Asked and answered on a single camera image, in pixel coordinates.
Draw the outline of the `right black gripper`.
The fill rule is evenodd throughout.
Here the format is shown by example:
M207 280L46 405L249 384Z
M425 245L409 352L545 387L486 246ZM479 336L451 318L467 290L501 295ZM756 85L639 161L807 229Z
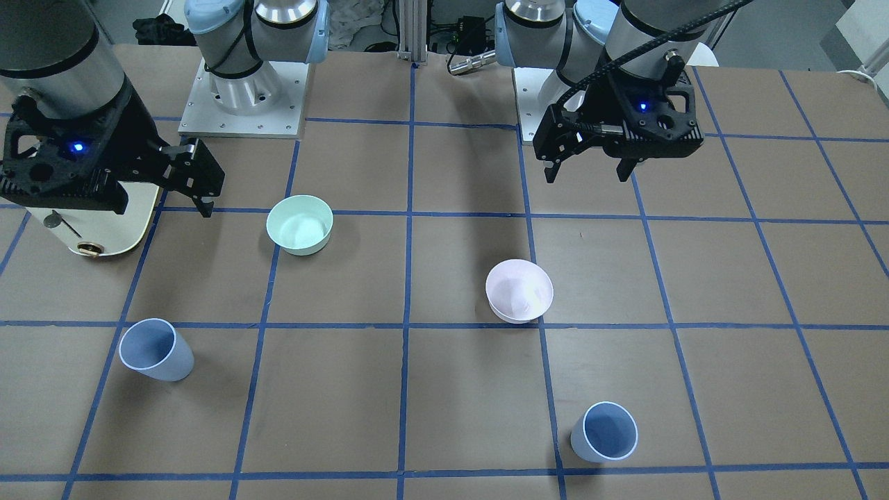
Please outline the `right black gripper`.
M2 197L25 208L124 213L123 183L151 183L189 197L213 214L225 173L202 140L163 140L130 81L111 102L85 116L50 118L41 96L25 88L4 131Z

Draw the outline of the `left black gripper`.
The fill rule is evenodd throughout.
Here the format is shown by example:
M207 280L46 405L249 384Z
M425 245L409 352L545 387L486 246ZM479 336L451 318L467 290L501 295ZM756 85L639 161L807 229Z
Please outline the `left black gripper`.
M576 110L550 106L533 148L547 162L547 184L555 183L562 162L591 148L621 158L617 175L625 183L641 159L685 158L703 142L686 70L668 69L654 81L617 70L591 83Z

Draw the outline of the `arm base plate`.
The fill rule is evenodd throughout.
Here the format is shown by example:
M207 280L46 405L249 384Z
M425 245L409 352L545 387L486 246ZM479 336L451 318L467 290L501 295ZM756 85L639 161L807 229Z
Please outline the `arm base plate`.
M266 61L253 75L225 79L200 63L178 132L190 137L297 140L312 69L305 63Z
M522 142L531 145L546 108L568 91L569 85L555 69L539 67L514 67L513 82Z

